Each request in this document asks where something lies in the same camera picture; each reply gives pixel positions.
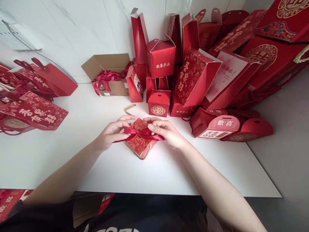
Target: white marble wall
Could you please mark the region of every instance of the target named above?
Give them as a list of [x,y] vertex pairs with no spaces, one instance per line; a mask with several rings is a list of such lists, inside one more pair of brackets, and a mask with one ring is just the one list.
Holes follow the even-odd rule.
[[[222,12],[241,9],[246,0],[0,0],[0,19],[28,28],[43,44],[39,53],[63,66],[78,83],[89,79],[80,67],[94,54],[129,53],[134,47],[130,13],[144,13],[149,39],[163,38],[168,14],[197,14],[213,7]],[[32,51],[17,52],[0,42],[0,62],[11,67],[14,59],[47,60]]]

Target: gold circular emblem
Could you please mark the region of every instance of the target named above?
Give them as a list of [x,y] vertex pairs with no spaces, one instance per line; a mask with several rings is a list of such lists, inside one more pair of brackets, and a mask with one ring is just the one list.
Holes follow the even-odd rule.
[[236,135],[234,137],[231,137],[230,140],[232,140],[232,141],[245,141],[245,140],[255,139],[256,137],[257,137],[257,135],[253,135],[253,134]]
[[7,119],[4,121],[4,125],[11,127],[11,128],[27,128],[29,127],[28,124],[19,121],[18,119]]
[[309,7],[309,0],[281,0],[277,17],[290,18]]
[[161,116],[165,114],[165,109],[162,106],[151,107],[151,112],[155,115]]
[[268,69],[268,67],[276,61],[277,55],[278,48],[276,46],[270,44],[262,44],[247,52],[245,57],[252,60],[260,61],[262,65],[259,70],[262,72]]

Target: red satin bow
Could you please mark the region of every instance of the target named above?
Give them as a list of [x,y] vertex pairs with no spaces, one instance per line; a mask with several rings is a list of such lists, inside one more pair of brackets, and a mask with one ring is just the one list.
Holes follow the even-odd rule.
[[131,134],[131,135],[126,139],[115,141],[114,143],[128,141],[130,139],[135,138],[138,135],[144,139],[149,139],[149,140],[156,140],[156,141],[164,140],[164,137],[162,135],[159,135],[159,134],[151,135],[151,133],[152,132],[151,130],[148,129],[148,127],[142,129],[141,131],[138,131],[132,127],[124,127],[124,134]]

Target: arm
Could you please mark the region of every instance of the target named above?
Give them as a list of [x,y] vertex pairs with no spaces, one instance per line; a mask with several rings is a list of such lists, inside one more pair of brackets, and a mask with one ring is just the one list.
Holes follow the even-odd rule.
[[102,133],[61,168],[44,180],[24,201],[25,206],[54,204],[67,201],[77,189],[83,177],[90,171],[99,156],[114,141],[126,139],[129,135],[119,133],[127,120],[137,119],[126,115],[111,122]]
[[145,118],[148,128],[164,136],[179,151],[209,209],[238,231],[266,231],[250,205],[237,189],[192,146],[169,121]]

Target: white table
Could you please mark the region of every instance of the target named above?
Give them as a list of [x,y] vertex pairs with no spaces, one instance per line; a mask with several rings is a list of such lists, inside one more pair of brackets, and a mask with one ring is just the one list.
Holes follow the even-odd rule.
[[[91,84],[81,84],[70,97],[55,99],[69,111],[56,131],[33,130],[19,136],[0,134],[0,188],[34,189],[105,128],[125,114],[129,97],[99,97]],[[145,102],[137,116],[148,115]],[[189,123],[167,117],[202,155],[246,197],[281,195],[246,143],[194,139]],[[104,152],[77,189],[198,195],[199,192],[175,150],[158,142],[145,160],[123,143]]]

